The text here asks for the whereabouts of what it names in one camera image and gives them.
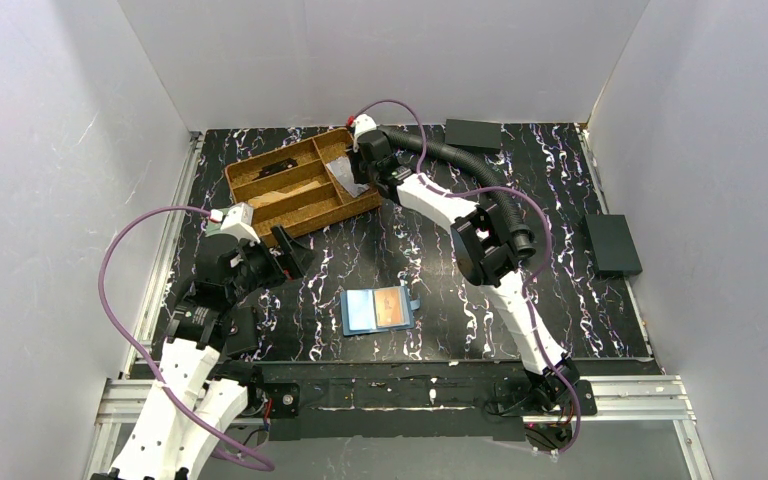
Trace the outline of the light blue card holder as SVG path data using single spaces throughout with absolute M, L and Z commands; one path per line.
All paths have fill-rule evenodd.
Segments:
M 340 294 L 340 315 L 345 336 L 411 329 L 416 325 L 419 299 L 405 285 L 345 290 Z

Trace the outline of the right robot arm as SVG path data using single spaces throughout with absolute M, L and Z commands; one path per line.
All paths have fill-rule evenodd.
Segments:
M 513 202 L 516 191 L 505 187 L 488 163 L 445 143 L 429 141 L 399 129 L 380 126 L 352 130 L 349 155 L 356 182 L 375 188 L 385 199 L 412 210 L 449 231 L 455 260 L 463 277 L 485 295 L 515 341 L 522 364 L 532 374 L 523 399 L 498 414 L 521 409 L 551 411 L 571 406 L 582 411 L 575 385 L 579 373 L 545 327 L 533 303 L 524 296 L 526 280 L 518 269 L 536 248 L 532 231 Z M 473 177 L 485 203 L 470 193 L 444 190 L 418 168 L 397 158 L 396 149 L 428 153 Z

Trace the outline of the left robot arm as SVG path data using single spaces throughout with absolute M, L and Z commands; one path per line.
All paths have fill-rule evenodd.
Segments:
M 226 219 L 207 235 L 195 272 L 177 295 L 153 381 L 130 436 L 95 479 L 196 479 L 209 459 L 272 472 L 258 448 L 231 437 L 232 421 L 253 407 L 270 421 L 262 375 L 238 363 L 230 348 L 234 323 L 246 317 L 243 302 L 259 290 L 303 277 L 313 252 L 281 225 L 269 245 L 247 224 Z

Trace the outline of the gold VIP credit card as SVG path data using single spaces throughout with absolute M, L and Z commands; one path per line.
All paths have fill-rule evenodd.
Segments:
M 405 324 L 403 289 L 390 287 L 374 292 L 375 321 L 378 328 L 395 328 Z

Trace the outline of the silver VIP credit card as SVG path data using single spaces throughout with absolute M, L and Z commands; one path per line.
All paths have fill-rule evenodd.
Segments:
M 326 168 L 352 198 L 357 198 L 369 190 L 367 184 L 360 184 L 355 181 L 351 162 L 347 156 L 340 156 L 327 163 Z

